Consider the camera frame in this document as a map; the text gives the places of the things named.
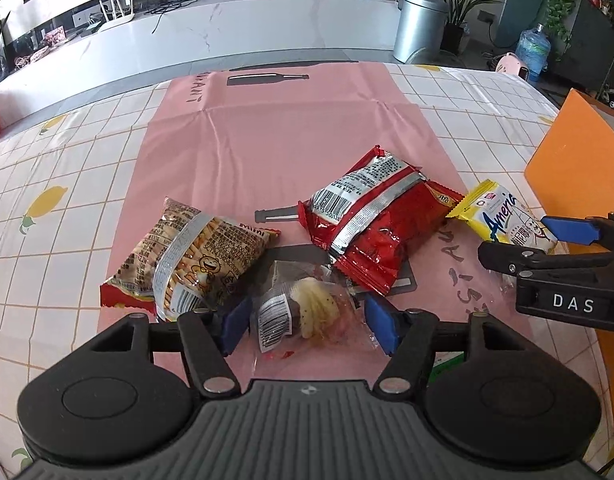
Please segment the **yellow America snack bag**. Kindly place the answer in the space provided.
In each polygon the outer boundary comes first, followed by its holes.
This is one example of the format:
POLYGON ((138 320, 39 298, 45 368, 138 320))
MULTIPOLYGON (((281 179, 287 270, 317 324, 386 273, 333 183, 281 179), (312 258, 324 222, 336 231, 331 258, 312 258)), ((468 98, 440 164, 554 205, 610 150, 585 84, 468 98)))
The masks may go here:
POLYGON ((552 252, 557 237, 526 207, 516 194, 487 179, 473 188, 447 214, 466 222, 482 240, 552 252))

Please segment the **clear bag yellow chips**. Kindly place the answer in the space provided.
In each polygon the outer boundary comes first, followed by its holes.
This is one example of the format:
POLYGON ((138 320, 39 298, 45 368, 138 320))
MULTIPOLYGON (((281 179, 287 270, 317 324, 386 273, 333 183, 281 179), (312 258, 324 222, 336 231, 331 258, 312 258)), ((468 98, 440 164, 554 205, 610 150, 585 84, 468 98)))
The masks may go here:
POLYGON ((359 299, 321 264, 275 260, 253 298, 251 323, 259 354, 271 360, 307 349, 377 349, 359 299))

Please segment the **white orange storage box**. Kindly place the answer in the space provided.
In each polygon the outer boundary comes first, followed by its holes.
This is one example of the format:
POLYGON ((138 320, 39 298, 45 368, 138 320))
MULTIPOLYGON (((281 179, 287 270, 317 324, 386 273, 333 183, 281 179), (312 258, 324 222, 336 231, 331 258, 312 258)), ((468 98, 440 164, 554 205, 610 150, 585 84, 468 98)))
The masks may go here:
MULTIPOLYGON (((570 91, 524 177, 545 214, 585 218, 614 212, 614 110, 570 91)), ((614 333, 589 327, 586 333, 614 430, 614 333)))

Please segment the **brown pretzel snack bag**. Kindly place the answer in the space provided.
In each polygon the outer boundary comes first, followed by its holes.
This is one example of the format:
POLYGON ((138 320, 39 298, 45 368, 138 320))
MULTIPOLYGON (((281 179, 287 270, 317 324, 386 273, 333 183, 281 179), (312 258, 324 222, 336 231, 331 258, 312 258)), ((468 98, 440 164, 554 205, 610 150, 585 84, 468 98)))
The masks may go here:
POLYGON ((279 236, 166 198, 161 218, 101 285, 101 305, 141 309, 163 322, 217 311, 279 236))

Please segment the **red snack bag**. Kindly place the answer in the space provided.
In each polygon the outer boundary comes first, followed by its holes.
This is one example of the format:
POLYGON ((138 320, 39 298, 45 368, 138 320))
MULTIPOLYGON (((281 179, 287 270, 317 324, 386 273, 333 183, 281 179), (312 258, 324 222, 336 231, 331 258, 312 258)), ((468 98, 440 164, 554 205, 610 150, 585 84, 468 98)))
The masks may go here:
POLYGON ((385 296, 408 259, 408 245, 429 238, 463 198, 376 145, 298 203, 297 215, 337 270, 385 296))

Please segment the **pink small heater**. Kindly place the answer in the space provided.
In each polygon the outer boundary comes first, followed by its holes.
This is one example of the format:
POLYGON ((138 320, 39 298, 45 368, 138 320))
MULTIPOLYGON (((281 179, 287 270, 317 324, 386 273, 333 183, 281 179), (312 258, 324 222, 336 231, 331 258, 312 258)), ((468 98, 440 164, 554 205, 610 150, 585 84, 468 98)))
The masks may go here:
POLYGON ((518 76, 523 80, 528 80, 528 66, 513 52, 507 52, 499 58, 495 72, 518 76))

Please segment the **blue water jug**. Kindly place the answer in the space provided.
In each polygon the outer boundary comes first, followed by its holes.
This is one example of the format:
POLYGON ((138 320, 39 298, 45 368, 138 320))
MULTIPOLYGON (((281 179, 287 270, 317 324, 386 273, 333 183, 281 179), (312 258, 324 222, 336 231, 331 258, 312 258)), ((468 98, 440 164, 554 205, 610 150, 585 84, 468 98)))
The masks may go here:
POLYGON ((547 66, 550 51, 551 42, 544 31, 544 25, 538 24, 521 32, 516 44, 516 57, 528 69, 528 81, 538 81, 540 73, 547 66))

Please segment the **silver trash can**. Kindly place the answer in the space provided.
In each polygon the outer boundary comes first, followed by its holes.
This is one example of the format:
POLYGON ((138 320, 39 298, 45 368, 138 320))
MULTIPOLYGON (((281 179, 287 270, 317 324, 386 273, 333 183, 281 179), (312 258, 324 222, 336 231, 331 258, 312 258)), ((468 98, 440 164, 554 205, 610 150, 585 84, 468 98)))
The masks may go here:
POLYGON ((400 17, 393 56, 403 64, 434 61, 448 18, 443 0, 399 0, 400 17))

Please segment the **white wifi router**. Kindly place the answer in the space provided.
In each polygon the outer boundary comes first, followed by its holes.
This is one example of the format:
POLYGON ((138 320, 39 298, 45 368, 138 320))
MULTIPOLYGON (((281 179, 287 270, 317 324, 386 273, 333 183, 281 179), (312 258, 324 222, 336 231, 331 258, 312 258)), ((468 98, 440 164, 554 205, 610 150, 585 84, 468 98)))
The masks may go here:
POLYGON ((100 32, 127 24, 136 15, 133 0, 124 0, 124 2, 120 0, 108 0, 107 2, 100 0, 98 5, 103 14, 103 23, 98 29, 100 32))

